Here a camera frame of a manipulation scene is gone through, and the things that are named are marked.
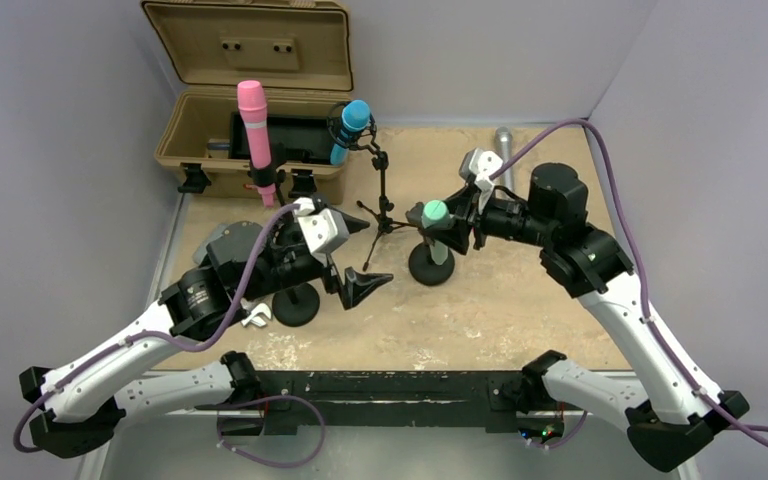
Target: tan table surface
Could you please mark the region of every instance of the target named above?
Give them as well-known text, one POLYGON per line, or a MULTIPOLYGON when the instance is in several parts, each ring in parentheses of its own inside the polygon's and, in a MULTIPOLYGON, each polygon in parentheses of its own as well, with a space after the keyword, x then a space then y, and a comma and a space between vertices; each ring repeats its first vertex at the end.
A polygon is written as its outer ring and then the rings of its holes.
MULTIPOLYGON (((418 201, 442 199, 463 185, 457 174, 464 154, 493 148, 493 128, 380 128, 379 144, 390 155, 387 193, 392 214, 418 201)), ((512 129, 514 151, 540 128, 512 129)), ((515 165, 516 192, 525 197, 532 168, 557 161, 575 168, 590 189, 589 219, 611 231, 607 207, 583 130, 561 129, 515 165)), ((377 205, 378 173, 368 154, 353 152, 347 165, 345 201, 338 207, 368 220, 356 200, 377 205)), ((194 197, 184 219, 171 279, 193 268, 192 254, 219 223, 250 220, 263 224, 271 214, 255 200, 194 197)), ((335 254, 342 269, 360 271, 375 226, 352 235, 335 254)), ((455 273, 437 287, 418 284, 407 258, 420 241, 402 230, 378 242, 370 272, 395 279, 358 307, 344 311, 336 295, 321 294, 317 317, 289 328, 273 320, 265 328, 233 325, 217 345, 202 353, 181 353, 158 369, 188 370, 228 350, 246 352, 261 370, 519 370, 548 349, 566 353, 591 369, 627 369, 628 364, 599 323, 554 283, 540 266, 534 247, 488 239, 481 251, 457 256, 455 273)))

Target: white wall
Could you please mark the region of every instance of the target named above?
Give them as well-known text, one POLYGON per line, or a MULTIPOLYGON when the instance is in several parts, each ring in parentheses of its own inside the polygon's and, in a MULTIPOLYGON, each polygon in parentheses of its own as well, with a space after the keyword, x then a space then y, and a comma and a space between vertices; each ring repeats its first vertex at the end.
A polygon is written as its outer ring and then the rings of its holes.
POLYGON ((589 115, 657 0, 340 1, 376 120, 498 125, 589 115))
MULTIPOLYGON (((592 120, 653 302, 768 420, 768 2, 659 2, 592 120)), ((734 435, 703 457, 716 478, 768 464, 734 435)))
POLYGON ((19 373, 144 308, 176 198, 152 158, 174 99, 136 2, 0 1, 0 478, 71 478, 10 436, 19 373))

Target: round black base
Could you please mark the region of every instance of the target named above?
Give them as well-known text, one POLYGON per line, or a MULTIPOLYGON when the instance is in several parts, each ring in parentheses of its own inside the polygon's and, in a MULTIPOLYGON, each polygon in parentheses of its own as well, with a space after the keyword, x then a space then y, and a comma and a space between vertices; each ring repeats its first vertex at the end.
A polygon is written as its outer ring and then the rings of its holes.
POLYGON ((303 283, 291 289, 281 290, 272 296, 272 314, 282 325, 288 327, 307 325, 317 313, 319 313, 319 293, 310 284, 303 283))
POLYGON ((417 282, 433 287, 440 285, 452 276, 455 271, 455 256, 449 252, 443 265, 437 265, 431 260, 431 250, 423 242, 413 247, 408 257, 408 270, 417 282))

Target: microphone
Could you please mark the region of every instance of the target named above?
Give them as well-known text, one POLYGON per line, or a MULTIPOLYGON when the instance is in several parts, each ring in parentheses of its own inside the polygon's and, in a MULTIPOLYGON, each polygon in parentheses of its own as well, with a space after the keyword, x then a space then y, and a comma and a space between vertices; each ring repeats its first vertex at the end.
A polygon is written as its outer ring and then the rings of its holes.
POLYGON ((331 149, 331 165, 342 165, 346 161, 346 154, 348 154, 346 147, 349 146, 354 135, 362 132, 369 125, 370 116, 369 105, 363 100, 352 100, 343 108, 343 113, 340 115, 342 125, 337 134, 338 142, 331 149))
MULTIPOLYGON (((514 137, 508 127, 499 127, 496 130, 496 153, 502 157, 503 162, 511 159, 511 148, 514 137)), ((514 169, 509 168, 502 174, 502 184, 510 191, 514 191, 514 169)))
POLYGON ((269 135, 266 132, 266 94, 257 80, 246 80, 237 84, 237 108, 246 126, 246 137, 251 151, 251 177, 257 193, 263 199, 264 207, 275 205, 275 172, 270 175, 272 154, 269 150, 269 135))
MULTIPOLYGON (((440 200, 432 200, 422 209, 422 228, 440 225, 445 228, 451 225, 451 217, 446 204, 440 200)), ((428 246, 431 251, 431 261, 435 265, 443 265, 449 257, 449 247, 431 240, 428 246)))

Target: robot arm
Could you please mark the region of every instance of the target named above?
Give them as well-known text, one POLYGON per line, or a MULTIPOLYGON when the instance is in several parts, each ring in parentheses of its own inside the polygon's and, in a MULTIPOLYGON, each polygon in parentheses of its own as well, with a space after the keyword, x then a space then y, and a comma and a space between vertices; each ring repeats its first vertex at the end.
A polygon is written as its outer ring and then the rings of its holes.
POLYGON ((470 234, 476 250, 488 236, 541 248, 546 272, 599 321, 643 385, 642 391, 635 389, 547 352, 523 369, 521 385, 502 393, 521 410, 528 410, 532 400, 554 399, 591 411, 626 431, 637 452, 655 468, 672 470, 728 423, 697 397, 657 343, 650 322, 726 411, 740 417, 748 404, 739 392, 723 391, 702 372, 654 309, 644 318, 632 263, 616 239, 587 222, 587 187, 575 170, 558 163, 539 165, 532 172, 527 200, 511 192, 506 192, 509 199, 496 198, 477 181, 486 181, 492 173, 481 165, 501 165, 495 156, 480 149, 467 154, 460 169, 466 185, 445 200, 450 221, 421 232, 461 255, 469 250, 470 234))
MULTIPOLYGON (((241 395, 251 399, 257 387, 254 369, 245 355, 233 352, 220 362, 190 372, 140 377, 166 358, 214 336, 231 308, 246 262, 252 259, 256 263, 243 294, 246 299, 320 278, 326 292, 338 294, 349 309, 392 280, 389 274, 362 275, 351 267, 340 279, 331 253, 369 223, 328 207, 318 197, 296 203, 293 216, 283 219, 274 237, 268 237, 256 255, 251 255, 255 245, 238 239, 212 242, 202 265, 186 272, 110 339, 60 368, 31 367, 23 372, 24 398, 37 403, 46 396, 39 406, 43 413, 30 422, 34 444, 70 458, 98 448, 115 431, 149 416, 219 404, 241 395), (168 341, 169 337, 177 343, 168 341), (76 369, 83 370, 58 387, 76 369)), ((233 322, 247 315, 240 309, 233 322)))

